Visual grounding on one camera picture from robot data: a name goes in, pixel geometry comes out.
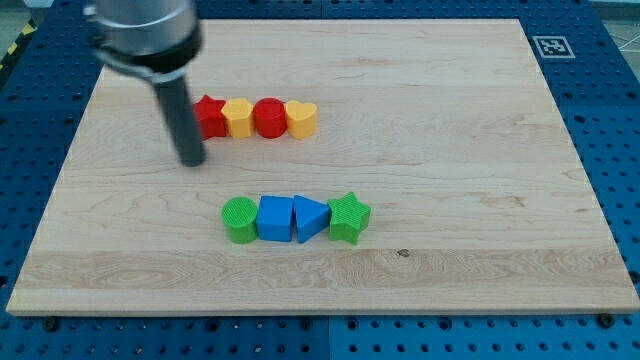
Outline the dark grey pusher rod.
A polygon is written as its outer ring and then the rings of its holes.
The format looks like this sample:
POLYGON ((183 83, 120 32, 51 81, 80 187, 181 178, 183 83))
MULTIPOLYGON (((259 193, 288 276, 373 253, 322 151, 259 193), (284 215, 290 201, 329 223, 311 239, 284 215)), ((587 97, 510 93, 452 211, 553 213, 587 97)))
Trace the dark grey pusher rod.
POLYGON ((206 151, 185 77, 155 83, 153 89, 180 163, 186 167, 201 165, 206 151))

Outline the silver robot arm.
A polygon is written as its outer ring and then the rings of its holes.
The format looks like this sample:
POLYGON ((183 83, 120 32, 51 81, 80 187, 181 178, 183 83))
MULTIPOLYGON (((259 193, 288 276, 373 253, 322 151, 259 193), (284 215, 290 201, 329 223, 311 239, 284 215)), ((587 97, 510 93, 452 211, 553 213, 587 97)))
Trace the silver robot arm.
POLYGON ((83 15, 96 26, 90 45, 112 70, 150 84, 182 165, 206 159, 186 69, 202 46, 192 0, 93 0, 83 15))

